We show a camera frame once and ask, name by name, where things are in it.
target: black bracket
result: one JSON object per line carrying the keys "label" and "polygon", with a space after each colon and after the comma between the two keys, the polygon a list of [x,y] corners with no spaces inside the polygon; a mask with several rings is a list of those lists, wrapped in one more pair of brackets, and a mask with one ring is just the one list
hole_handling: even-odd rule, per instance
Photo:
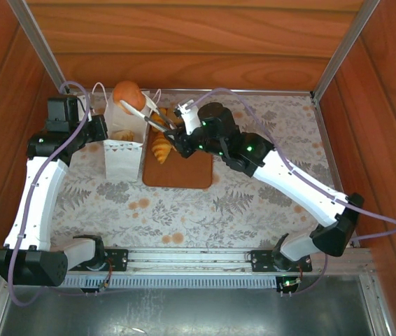
{"label": "black bracket", "polygon": [[300,282],[297,276],[276,276],[276,292],[284,294],[294,293]]}
{"label": "black bracket", "polygon": [[128,266],[128,250],[124,248],[105,248],[104,260],[95,265],[88,262],[82,262],[75,266],[71,271],[77,272],[107,272],[109,271],[109,260],[113,266],[113,272],[125,272]]}
{"label": "black bracket", "polygon": [[[353,193],[346,200],[349,204],[359,208],[364,202],[363,197],[357,193]],[[358,224],[358,216],[358,212],[345,208],[342,214],[338,213],[335,216],[337,221],[331,226],[323,227],[319,224],[310,234],[313,244],[329,256],[342,256]]]}
{"label": "black bracket", "polygon": [[283,235],[272,250],[252,250],[250,262],[253,272],[311,272],[309,255],[291,261],[281,253],[281,246],[288,233]]}

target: leaf pattern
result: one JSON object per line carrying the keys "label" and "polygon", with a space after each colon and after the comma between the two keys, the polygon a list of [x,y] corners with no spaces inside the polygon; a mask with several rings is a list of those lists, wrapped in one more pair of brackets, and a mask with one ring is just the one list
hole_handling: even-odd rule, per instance
{"label": "leaf pattern", "polygon": [[106,200],[115,203],[125,203],[129,199],[128,183],[119,182],[117,184],[106,182],[97,187],[97,194],[104,196]]}
{"label": "leaf pattern", "polygon": [[253,201],[254,196],[246,194],[244,192],[235,192],[231,191],[231,193],[226,192],[226,195],[223,197],[215,199],[213,203],[215,204],[215,208],[221,211],[227,211],[231,215],[234,214],[233,211],[237,211],[240,214],[243,213],[247,208],[249,208],[249,204]]}
{"label": "leaf pattern", "polygon": [[[105,107],[100,96],[95,99],[98,109]],[[186,98],[194,97],[163,94],[159,105],[174,106]],[[321,147],[315,144],[321,138],[310,98],[245,98],[289,159],[331,186],[325,155],[317,154]],[[235,97],[208,97],[203,104],[215,101],[237,112],[235,120],[241,130],[259,132]],[[141,180],[142,169],[143,162],[137,181],[106,180],[101,143],[90,143],[76,152],[52,216],[52,244],[89,233],[101,235],[108,246],[270,249],[285,233],[316,224],[284,194],[231,171],[218,156],[213,158],[214,183],[206,190],[147,187]]]}
{"label": "leaf pattern", "polygon": [[58,193],[57,206],[63,211],[66,211],[67,207],[74,210],[81,203],[84,203],[89,195],[91,195],[91,192],[88,190],[78,188],[75,185],[65,185],[64,189]]}
{"label": "leaf pattern", "polygon": [[269,185],[259,189],[259,197],[263,200],[267,200],[271,204],[277,204],[280,207],[289,207],[292,203],[290,198]]}
{"label": "leaf pattern", "polygon": [[164,202],[160,199],[152,210],[151,219],[155,223],[170,226],[173,223],[174,217],[178,214],[179,208],[176,204],[170,204],[167,208]]}

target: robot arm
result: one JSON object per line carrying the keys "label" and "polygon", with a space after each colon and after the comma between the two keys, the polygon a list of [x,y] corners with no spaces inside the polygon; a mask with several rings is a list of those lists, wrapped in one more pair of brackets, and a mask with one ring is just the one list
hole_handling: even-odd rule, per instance
{"label": "robot arm", "polygon": [[[11,254],[20,233],[24,204],[37,171],[73,133],[79,124],[76,96],[62,95],[48,101],[49,117],[45,129],[35,134],[27,146],[27,178],[12,229],[0,248],[0,275],[7,280]],[[13,283],[31,286],[59,286],[67,270],[88,262],[100,265],[104,245],[98,236],[78,236],[58,251],[50,250],[50,228],[55,201],[71,162],[78,149],[93,141],[106,139],[102,115],[91,117],[74,140],[44,169],[31,198],[27,227],[17,253]]]}
{"label": "robot arm", "polygon": [[175,110],[184,124],[164,133],[183,157],[188,158],[198,150],[219,155],[229,168],[275,187],[318,221],[316,227],[280,239],[273,253],[276,268],[288,270],[301,265],[309,254],[320,251],[341,256],[357,224],[358,212],[333,200],[346,200],[361,207],[363,198],[335,191],[289,162],[293,171],[326,190],[332,198],[322,195],[284,165],[271,142],[259,134],[240,132],[228,108],[220,103],[188,108],[191,103],[188,101]]}

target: metal frame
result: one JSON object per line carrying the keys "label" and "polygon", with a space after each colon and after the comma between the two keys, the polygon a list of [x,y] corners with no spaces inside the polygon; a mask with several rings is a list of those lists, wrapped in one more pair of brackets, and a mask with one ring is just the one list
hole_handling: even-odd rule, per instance
{"label": "metal frame", "polygon": [[393,320],[383,296],[379,280],[370,274],[360,275],[360,284],[375,335],[396,335]]}
{"label": "metal frame", "polygon": [[66,81],[64,75],[53,55],[43,33],[39,29],[38,24],[30,11],[25,0],[8,0],[8,4],[15,13],[17,20],[24,29],[25,34],[33,45],[40,60],[44,64],[53,83],[59,88]]}
{"label": "metal frame", "polygon": [[[155,93],[156,89],[142,89]],[[188,93],[191,95],[204,94],[212,91],[212,89],[162,89],[162,93]],[[304,96],[311,97],[309,91],[304,90],[243,90],[243,89],[231,89],[236,93],[242,94],[243,96]],[[216,95],[227,95],[226,92],[217,92]]]}
{"label": "metal frame", "polygon": [[346,58],[349,50],[352,48],[353,44],[357,40],[367,21],[371,17],[375,8],[379,4],[380,0],[365,0],[363,5],[360,8],[360,11],[355,16],[347,34],[344,35],[341,43],[338,48],[335,50],[332,58],[329,61],[329,64],[325,68],[321,78],[316,84],[316,88],[313,92],[314,99],[319,102],[323,97],[324,92],[329,86],[330,82],[335,76],[335,73],[338,71],[342,62]]}
{"label": "metal frame", "polygon": [[[298,273],[252,273],[247,248],[131,248],[127,272],[113,273],[110,288],[275,288],[275,277]],[[312,255],[319,275],[325,261]],[[348,248],[330,257],[326,275],[356,275],[375,335],[395,335],[394,325],[368,248]],[[96,288],[106,272],[69,272],[60,288]],[[6,282],[0,277],[0,327],[8,304]]]}

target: white paper bag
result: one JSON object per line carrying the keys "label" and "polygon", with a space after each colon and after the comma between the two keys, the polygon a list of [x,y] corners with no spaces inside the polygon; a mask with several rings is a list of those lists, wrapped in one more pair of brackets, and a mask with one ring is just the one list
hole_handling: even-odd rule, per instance
{"label": "white paper bag", "polygon": [[[145,106],[141,111],[148,116],[150,109]],[[108,137],[120,130],[134,133],[133,141],[105,140],[106,179],[119,181],[136,181],[142,160],[142,148],[146,140],[148,124],[135,115],[126,114],[109,99],[105,110]]]}

